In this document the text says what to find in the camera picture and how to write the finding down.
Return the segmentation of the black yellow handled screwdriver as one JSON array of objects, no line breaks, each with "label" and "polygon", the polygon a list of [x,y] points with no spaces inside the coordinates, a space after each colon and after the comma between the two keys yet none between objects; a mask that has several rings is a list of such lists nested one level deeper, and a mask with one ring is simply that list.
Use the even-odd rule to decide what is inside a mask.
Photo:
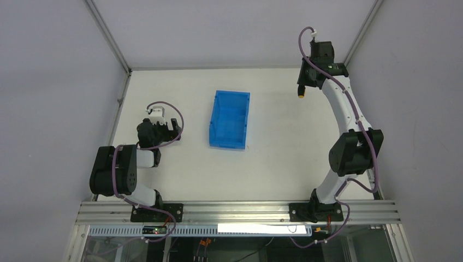
[{"label": "black yellow handled screwdriver", "polygon": [[297,94],[299,98],[304,98],[305,97],[305,91],[306,87],[304,85],[299,85],[297,89]]}]

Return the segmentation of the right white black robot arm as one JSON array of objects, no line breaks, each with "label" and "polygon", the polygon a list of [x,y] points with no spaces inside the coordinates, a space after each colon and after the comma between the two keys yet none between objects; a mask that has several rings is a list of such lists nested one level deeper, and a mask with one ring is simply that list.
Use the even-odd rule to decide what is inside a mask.
[{"label": "right white black robot arm", "polygon": [[311,54],[302,58],[298,95],[303,97],[306,87],[320,89],[333,110],[340,136],[329,151],[330,171],[324,181],[312,191],[308,203],[293,208],[293,214],[301,221],[342,221],[337,199],[349,183],[372,194],[378,191],[377,184],[367,186],[357,177],[373,169],[374,181],[378,182],[377,156],[384,135],[372,128],[359,109],[346,66],[334,61],[332,43],[311,40],[310,46]]}]

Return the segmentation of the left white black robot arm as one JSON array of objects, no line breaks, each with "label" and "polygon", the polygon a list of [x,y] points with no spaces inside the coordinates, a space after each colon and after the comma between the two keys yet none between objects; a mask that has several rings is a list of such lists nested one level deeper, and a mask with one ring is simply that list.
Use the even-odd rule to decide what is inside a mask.
[{"label": "left white black robot arm", "polygon": [[179,140],[181,127],[177,119],[171,120],[172,129],[160,121],[145,118],[137,126],[138,143],[102,146],[98,149],[90,174],[89,186],[93,194],[120,197],[130,204],[149,206],[163,210],[164,203],[159,191],[138,182],[139,169],[156,168],[161,161],[158,146]]}]

